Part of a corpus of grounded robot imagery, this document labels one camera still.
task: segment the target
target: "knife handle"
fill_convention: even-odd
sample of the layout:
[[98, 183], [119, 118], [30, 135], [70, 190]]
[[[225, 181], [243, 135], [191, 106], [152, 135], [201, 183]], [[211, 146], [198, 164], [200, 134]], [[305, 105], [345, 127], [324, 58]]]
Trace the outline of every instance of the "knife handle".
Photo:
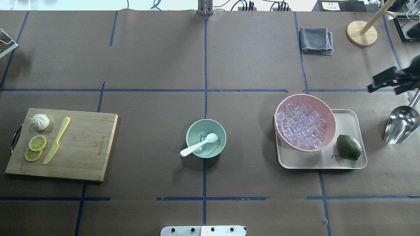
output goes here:
[[63, 135], [68, 124], [70, 123], [70, 120], [71, 119], [69, 117], [64, 118], [63, 122], [61, 123], [60, 129], [58, 130], [58, 134], [57, 134], [57, 137], [55, 138], [55, 142], [58, 142], [61, 139], [61, 136]]

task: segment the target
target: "white floor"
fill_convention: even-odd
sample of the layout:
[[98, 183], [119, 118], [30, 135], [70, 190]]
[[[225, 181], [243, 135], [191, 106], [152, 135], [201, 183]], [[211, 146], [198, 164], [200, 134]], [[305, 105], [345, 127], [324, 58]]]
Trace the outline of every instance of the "white floor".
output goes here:
[[[223, 5], [227, 1], [213, 0], [213, 6]], [[293, 11], [312, 11], [316, 1], [287, 0], [286, 2]], [[230, 10], [236, 2], [237, 0], [230, 0], [219, 8]], [[258, 11], [268, 11], [273, 4], [271, 0], [253, 0], [253, 2]], [[127, 8], [127, 5], [133, 10], [150, 10], [153, 0], [128, 0], [128, 4], [127, 0], [0, 0], [0, 10], [120, 10]], [[161, 0], [158, 7], [162, 10], [196, 10], [197, 0]]]

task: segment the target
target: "bowl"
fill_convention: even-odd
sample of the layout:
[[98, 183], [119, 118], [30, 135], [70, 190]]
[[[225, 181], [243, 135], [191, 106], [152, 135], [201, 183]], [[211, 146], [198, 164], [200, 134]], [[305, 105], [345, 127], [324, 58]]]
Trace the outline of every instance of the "bowl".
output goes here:
[[221, 124], [210, 119], [194, 122], [186, 132], [186, 144], [192, 146], [201, 141], [202, 135], [215, 133], [219, 138], [214, 143], [207, 143], [193, 152], [201, 158], [211, 158], [222, 152], [226, 145], [226, 132]]
[[[309, 104], [312, 106], [312, 111], [317, 111], [319, 114], [322, 115], [322, 117], [327, 121], [327, 123], [324, 126], [325, 133], [323, 135], [324, 140], [322, 141], [323, 145], [318, 148], [312, 148], [309, 150], [300, 149], [298, 147], [295, 147], [292, 145], [289, 141], [287, 141], [283, 134], [280, 132], [278, 126], [277, 126], [277, 113], [285, 109], [285, 105], [289, 104], [290, 102], [294, 104], [304, 103]], [[303, 152], [316, 152], [319, 150], [324, 149], [326, 146], [328, 146], [334, 139], [336, 134], [336, 119], [334, 117], [333, 112], [331, 109], [326, 105], [322, 100], [320, 100], [317, 97], [314, 97], [312, 95], [308, 94], [295, 94], [292, 96], [289, 96], [285, 98], [281, 103], [278, 105], [276, 112], [274, 113], [274, 126], [276, 129], [277, 136], [283, 141], [283, 143], [287, 143], [288, 145], [292, 146], [293, 148], [303, 151]]]

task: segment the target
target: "bowl of ice cubes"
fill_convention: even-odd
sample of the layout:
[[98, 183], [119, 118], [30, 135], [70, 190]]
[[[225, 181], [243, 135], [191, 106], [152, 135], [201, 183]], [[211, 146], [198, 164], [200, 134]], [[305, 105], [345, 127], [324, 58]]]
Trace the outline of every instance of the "bowl of ice cubes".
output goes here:
[[304, 152], [322, 150], [336, 134], [336, 119], [331, 109], [308, 94], [295, 94], [281, 101], [274, 123], [281, 141]]

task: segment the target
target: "white label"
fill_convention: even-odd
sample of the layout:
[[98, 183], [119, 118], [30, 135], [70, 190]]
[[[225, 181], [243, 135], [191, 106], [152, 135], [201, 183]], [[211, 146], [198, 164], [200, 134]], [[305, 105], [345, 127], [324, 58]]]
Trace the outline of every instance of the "white label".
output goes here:
[[322, 8], [324, 10], [340, 10], [339, 3], [326, 3], [326, 2], [322, 2]]

